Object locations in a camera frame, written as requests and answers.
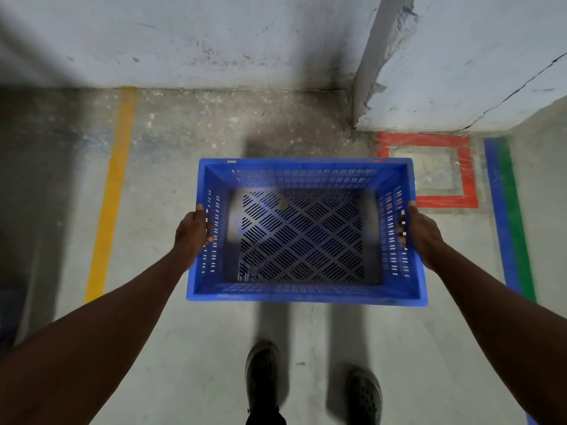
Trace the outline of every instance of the concrete floor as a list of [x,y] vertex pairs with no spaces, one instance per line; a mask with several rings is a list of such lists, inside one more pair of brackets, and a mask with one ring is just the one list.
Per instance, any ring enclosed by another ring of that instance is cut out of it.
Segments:
[[[567,316],[558,277],[567,104],[556,105],[514,131],[513,155],[537,294]],[[2,92],[0,106],[0,264],[33,287],[23,331],[31,334],[83,302],[118,91]],[[349,113],[342,93],[140,91],[105,292],[171,248],[195,207],[200,158],[374,156],[375,139],[351,134]],[[471,144],[479,209],[425,213],[448,243],[502,280],[480,138]],[[458,187],[450,157],[417,159],[418,188]],[[245,359],[259,336],[282,351],[281,411],[290,424],[341,422],[346,363],[376,374],[383,424],[525,423],[439,278],[426,277],[430,304],[418,309],[189,303],[183,276],[94,423],[244,423]]]

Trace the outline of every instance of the concrete wall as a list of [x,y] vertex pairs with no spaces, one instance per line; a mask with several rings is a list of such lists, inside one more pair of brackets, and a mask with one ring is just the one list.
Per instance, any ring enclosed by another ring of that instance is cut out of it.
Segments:
[[0,84],[345,88],[380,0],[1,0]]
[[507,129],[567,94],[567,0],[414,0],[406,11],[376,84],[355,94],[358,128]]

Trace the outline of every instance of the shoe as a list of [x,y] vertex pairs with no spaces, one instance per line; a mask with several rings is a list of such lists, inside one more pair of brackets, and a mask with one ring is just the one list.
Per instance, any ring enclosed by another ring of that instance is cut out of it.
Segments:
[[348,422],[351,425],[379,425],[382,417],[382,391],[369,372],[355,368],[346,379]]
[[277,386],[280,351],[275,344],[262,341],[257,343],[246,360],[246,393],[248,412],[256,410],[278,411]]

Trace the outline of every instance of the wall crack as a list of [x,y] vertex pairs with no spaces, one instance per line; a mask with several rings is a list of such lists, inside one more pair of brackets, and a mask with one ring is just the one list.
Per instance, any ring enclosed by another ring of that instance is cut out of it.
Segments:
[[518,92],[520,92],[522,89],[524,89],[526,87],[526,85],[528,85],[528,83],[530,83],[533,79],[537,78],[540,74],[542,74],[545,70],[547,70],[549,67],[551,67],[552,65],[554,65],[557,61],[559,61],[561,58],[563,58],[564,56],[567,55],[567,52],[565,52],[563,55],[558,56],[557,58],[555,58],[553,61],[551,61],[551,63],[544,68],[543,70],[541,70],[539,73],[537,73],[533,78],[529,79],[527,82],[525,82],[525,84],[523,84],[522,86],[520,86],[518,89],[516,89],[514,92],[512,92],[512,94],[508,95],[505,99],[503,99],[500,103],[498,103],[496,106],[491,107],[488,110],[485,110],[477,119],[475,119],[470,125],[467,125],[466,127],[463,127],[459,130],[455,130],[455,131],[451,131],[450,134],[454,134],[454,133],[458,133],[460,131],[464,131],[469,129],[470,127],[472,127],[475,123],[477,123],[479,120],[481,120],[484,115],[488,112],[490,112],[491,110],[494,110],[495,108],[501,106],[502,104],[504,104],[508,99],[510,99],[512,96],[516,95]]

